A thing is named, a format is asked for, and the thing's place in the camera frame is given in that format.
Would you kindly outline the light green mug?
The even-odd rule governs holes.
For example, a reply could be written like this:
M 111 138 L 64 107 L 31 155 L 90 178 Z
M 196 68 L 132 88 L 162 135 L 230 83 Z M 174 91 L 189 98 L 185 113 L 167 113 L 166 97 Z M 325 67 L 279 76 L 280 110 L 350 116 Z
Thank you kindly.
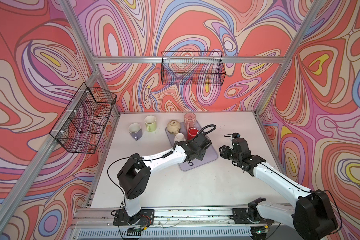
M 154 132 L 157 129 L 157 119 L 155 116 L 147 116 L 145 117 L 145 125 L 148 132 Z

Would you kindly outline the lavender mug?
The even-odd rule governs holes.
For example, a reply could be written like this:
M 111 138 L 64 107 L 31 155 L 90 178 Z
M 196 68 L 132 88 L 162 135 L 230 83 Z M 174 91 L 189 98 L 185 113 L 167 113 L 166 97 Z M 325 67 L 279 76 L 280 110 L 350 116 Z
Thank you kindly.
M 135 140 L 138 141 L 142 136 L 143 136 L 143 130 L 140 124 L 138 123 L 133 123 L 129 126 L 128 128 L 129 133 L 131 135 L 131 137 Z

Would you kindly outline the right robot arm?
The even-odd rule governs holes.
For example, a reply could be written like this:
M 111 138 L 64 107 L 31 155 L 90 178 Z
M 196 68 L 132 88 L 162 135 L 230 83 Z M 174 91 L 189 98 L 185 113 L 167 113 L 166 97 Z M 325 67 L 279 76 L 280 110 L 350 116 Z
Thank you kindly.
M 233 209 L 233 220 L 251 223 L 273 220 L 296 230 L 304 240 L 320 240 L 341 229 L 342 223 L 337 221 L 331 205 L 330 192 L 313 191 L 292 181 L 262 157 L 252 155 L 247 141 L 238 133 L 231 134 L 230 138 L 231 146 L 219 148 L 221 158 L 230 160 L 235 167 L 263 181 L 291 204 L 287 207 L 258 198 L 248 203 L 243 213 Z

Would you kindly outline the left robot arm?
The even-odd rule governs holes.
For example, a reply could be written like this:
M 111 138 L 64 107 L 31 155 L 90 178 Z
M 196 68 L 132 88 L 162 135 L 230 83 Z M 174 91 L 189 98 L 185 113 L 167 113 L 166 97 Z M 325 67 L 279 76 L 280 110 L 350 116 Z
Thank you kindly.
M 131 155 L 117 174 L 118 183 L 112 181 L 123 193 L 122 207 L 128 217 L 138 215 L 141 210 L 140 195 L 145 191 L 151 174 L 168 167 L 191 163 L 193 160 L 202 161 L 208 148 L 212 145 L 208 134 L 217 128 L 207 125 L 190 140 L 176 141 L 171 149 L 150 156 Z

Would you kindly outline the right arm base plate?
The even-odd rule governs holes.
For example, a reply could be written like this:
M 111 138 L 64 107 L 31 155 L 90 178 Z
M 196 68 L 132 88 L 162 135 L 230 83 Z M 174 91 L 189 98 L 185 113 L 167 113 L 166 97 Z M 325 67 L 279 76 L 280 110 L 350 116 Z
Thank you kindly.
M 257 213 L 252 215 L 253 211 L 248 208 L 233 208 L 229 216 L 235 224 L 265 224 L 272 225 L 275 221 L 260 217 Z

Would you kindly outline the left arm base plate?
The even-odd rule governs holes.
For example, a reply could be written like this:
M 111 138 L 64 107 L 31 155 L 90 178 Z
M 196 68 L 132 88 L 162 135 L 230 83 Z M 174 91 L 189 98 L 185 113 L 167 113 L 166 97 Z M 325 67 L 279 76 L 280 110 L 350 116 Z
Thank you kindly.
M 149 227 L 154 223 L 155 210 L 142 209 L 136 215 L 130 217 L 125 209 L 118 209 L 111 212 L 114 217 L 114 226 L 142 226 Z

